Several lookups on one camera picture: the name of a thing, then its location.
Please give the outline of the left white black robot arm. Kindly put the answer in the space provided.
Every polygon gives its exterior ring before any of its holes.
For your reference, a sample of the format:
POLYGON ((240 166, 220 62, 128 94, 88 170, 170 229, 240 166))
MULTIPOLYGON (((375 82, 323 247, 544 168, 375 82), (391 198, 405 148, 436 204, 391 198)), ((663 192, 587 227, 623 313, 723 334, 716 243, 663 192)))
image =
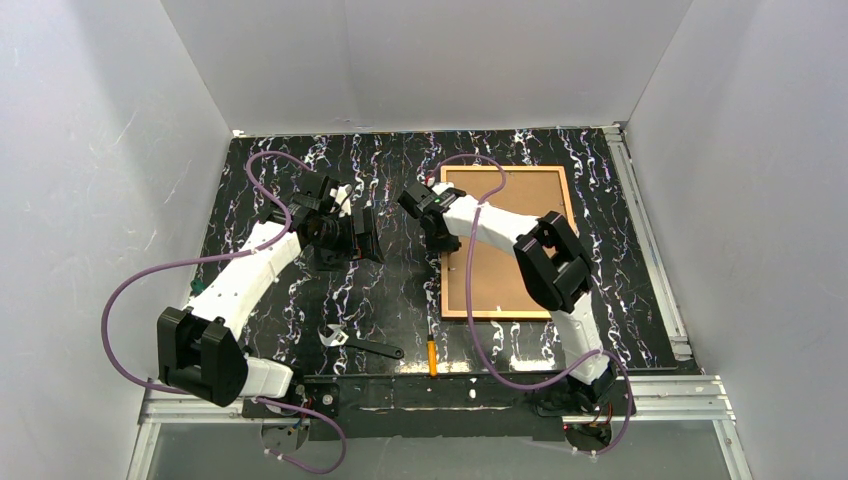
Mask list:
POLYGON ((261 211, 239 258, 202 293, 157 320, 158 378, 165 385, 224 407, 239 397, 285 397, 291 367, 247 354, 240 335, 268 288, 305 251, 319 270, 363 259, 381 263, 377 214, 355 207, 349 184, 305 173, 279 204, 261 211))

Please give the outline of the yellow handled screwdriver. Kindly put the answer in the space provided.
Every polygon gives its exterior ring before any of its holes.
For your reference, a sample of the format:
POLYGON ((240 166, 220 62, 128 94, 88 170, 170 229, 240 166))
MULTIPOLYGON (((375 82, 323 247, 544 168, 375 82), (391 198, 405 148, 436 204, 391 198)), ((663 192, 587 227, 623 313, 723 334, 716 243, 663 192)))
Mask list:
POLYGON ((426 347, 428 355, 428 373, 430 377, 436 377, 438 375, 438 355, 435 338, 432 333, 427 335, 426 347))

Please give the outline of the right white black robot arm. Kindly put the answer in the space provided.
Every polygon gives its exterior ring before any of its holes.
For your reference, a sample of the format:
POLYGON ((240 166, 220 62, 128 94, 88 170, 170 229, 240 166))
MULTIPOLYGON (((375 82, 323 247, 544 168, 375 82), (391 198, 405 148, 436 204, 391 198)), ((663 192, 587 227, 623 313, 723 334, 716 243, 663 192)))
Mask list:
POLYGON ((509 212, 476 199, 451 183, 415 183, 398 199, 419 222, 429 251, 453 253, 460 237, 471 248, 490 245, 517 262, 526 291, 550 314, 567 360, 565 370, 536 384, 519 384, 485 365, 501 384, 530 392, 567 382, 584 407, 606 400, 615 382, 610 354, 600 339, 592 311, 594 264, 566 217, 550 211, 542 217, 509 212))

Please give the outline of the wooden picture frame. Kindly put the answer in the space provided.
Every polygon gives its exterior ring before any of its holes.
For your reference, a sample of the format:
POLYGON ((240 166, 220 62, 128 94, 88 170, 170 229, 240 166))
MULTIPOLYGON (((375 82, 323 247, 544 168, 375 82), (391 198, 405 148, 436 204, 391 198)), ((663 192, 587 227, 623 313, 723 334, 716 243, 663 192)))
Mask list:
MULTIPOLYGON (((570 197, 570 181, 562 166, 506 166, 507 182, 489 203, 517 214, 542 217, 550 211, 565 216, 576 225, 570 197)), ((438 179, 480 198, 497 187, 501 176, 494 166, 445 165, 438 179)), ((441 256, 441 308, 447 319, 461 320, 466 315, 465 273, 468 238, 456 253, 441 256)), ((507 253, 475 243, 472 265, 472 306, 476 319, 513 319, 546 321, 547 310, 536 304, 524 286, 518 264, 507 253)))

